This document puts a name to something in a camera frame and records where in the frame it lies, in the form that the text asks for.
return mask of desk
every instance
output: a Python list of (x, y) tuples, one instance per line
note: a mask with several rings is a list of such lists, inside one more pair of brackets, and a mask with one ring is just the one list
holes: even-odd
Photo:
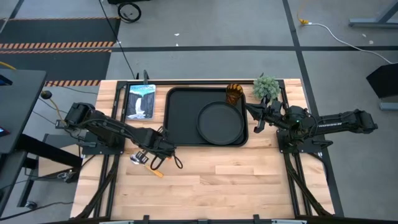
[[(9, 135), (0, 137), (1, 216), (21, 168), (34, 170), (37, 167), (35, 159), (26, 157), (28, 152), (73, 167), (81, 166), (81, 158), (22, 133), (42, 91), (46, 73), (0, 69), (0, 74), (13, 81), (11, 86), (0, 86), (0, 126), (10, 132)], [(33, 180), (29, 179), (18, 203), (19, 207), (25, 205), (32, 185)]]
[[(179, 86), (198, 86), (180, 83)], [(285, 79), (284, 83), (289, 104), (306, 108), (300, 80)], [(116, 84), (117, 81), (107, 80), (99, 86), (96, 109), (108, 116), (112, 112)], [(160, 127), (166, 94), (175, 86), (157, 85), (153, 120), (127, 121), (127, 124)], [(243, 85), (243, 88), (247, 103), (259, 102), (251, 93), (252, 85)], [(178, 169), (174, 161), (166, 161), (159, 169), (165, 175), (162, 179), (144, 166), (132, 164), (129, 156), (139, 149), (126, 141), (119, 161), (111, 220), (142, 220), (144, 215), (150, 215), (151, 220), (252, 219), (254, 214), (260, 214), (260, 218), (294, 218), (284, 159), (277, 145), (277, 128), (266, 126), (256, 134), (252, 131), (256, 124), (248, 116), (249, 139), (242, 147), (178, 147), (176, 155), (184, 168)], [(301, 160), (308, 188), (324, 208), (333, 213), (322, 163), (306, 154), (302, 154)], [(71, 217), (78, 215), (96, 192), (102, 161), (103, 156), (96, 156), (80, 172)], [(296, 189), (300, 211), (304, 214), (301, 193)], [(107, 199), (105, 192), (100, 216), (105, 214)]]

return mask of gray floor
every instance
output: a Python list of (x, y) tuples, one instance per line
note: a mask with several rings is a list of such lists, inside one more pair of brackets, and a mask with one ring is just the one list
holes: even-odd
[[(0, 17), (7, 17), (16, 0), (6, 0)], [(302, 0), (290, 0), (295, 18)], [(375, 17), (387, 0), (309, 0), (300, 17), (327, 25), (336, 36), (354, 45), (398, 45), (398, 29), (352, 29), (350, 17)], [(105, 1), (108, 16), (116, 7)], [(142, 18), (135, 24), (121, 24), (120, 41), (124, 47), (199, 46), (199, 45), (279, 45), (292, 46), (282, 1), (273, 0), (152, 0), (139, 2)], [(25, 0), (17, 17), (100, 17), (97, 1)], [(321, 27), (299, 27), (304, 46), (339, 46)], [(379, 52), (398, 62), (398, 52)], [(339, 113), (359, 108), (373, 115), (379, 129), (370, 135), (331, 134), (335, 142), (330, 156), (347, 217), (398, 220), (398, 113), (380, 111), (378, 99), (365, 77), (385, 62), (362, 52), (304, 52), (308, 75), (320, 114)], [(135, 72), (146, 69), (151, 78), (255, 78), (260, 73), (277, 78), (301, 78), (295, 52), (129, 52)], [(130, 79), (121, 53), (112, 53), (107, 79)], [(96, 91), (94, 87), (80, 90)], [(54, 100), (63, 110), (74, 101), (95, 102), (94, 95), (51, 88)], [(42, 102), (35, 111), (55, 121), (56, 114)], [(61, 134), (52, 124), (33, 114), (25, 133), (42, 139), (45, 133)], [(75, 184), (39, 182), (30, 199), (45, 205), (73, 200)], [(24, 211), (16, 208), (22, 186), (17, 186), (6, 215)], [(42, 223), (66, 220), (71, 206), (57, 205), (4, 223)]]

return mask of black rubber mat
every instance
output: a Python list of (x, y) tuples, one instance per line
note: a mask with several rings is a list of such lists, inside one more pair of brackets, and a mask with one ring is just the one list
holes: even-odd
[(0, 61), (21, 70), (44, 70), (47, 81), (63, 86), (67, 80), (67, 85), (97, 85), (106, 77), (110, 56), (110, 50), (2, 51)]
[[(120, 19), (110, 18), (113, 29), (118, 33)], [(115, 36), (104, 18), (78, 18), (78, 19), (11, 19), (7, 22), (0, 34), (0, 48), (26, 49), (35, 47), (34, 43), (40, 43), (39, 48), (72, 47), (73, 43), (86, 42), (90, 46), (74, 47), (110, 47), (109, 43), (115, 43)], [(4, 47), (5, 44), (14, 44), (14, 47)]]

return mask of round black plate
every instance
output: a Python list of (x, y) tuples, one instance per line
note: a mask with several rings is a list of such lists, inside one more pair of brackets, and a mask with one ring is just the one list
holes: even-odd
[(234, 106), (218, 101), (207, 104), (198, 115), (197, 127), (208, 142), (224, 146), (236, 141), (243, 132), (243, 116)]

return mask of black desk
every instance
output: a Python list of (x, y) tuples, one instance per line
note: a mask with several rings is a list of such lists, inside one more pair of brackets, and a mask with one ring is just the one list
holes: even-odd
[[(0, 86), (0, 126), (10, 132), (0, 137), (1, 217), (21, 168), (34, 170), (37, 167), (37, 160), (26, 157), (28, 152), (72, 167), (80, 167), (82, 159), (22, 134), (44, 86), (46, 73), (0, 69), (0, 74), (13, 81), (11, 86)], [(33, 181), (26, 182), (19, 206), (26, 203)]]

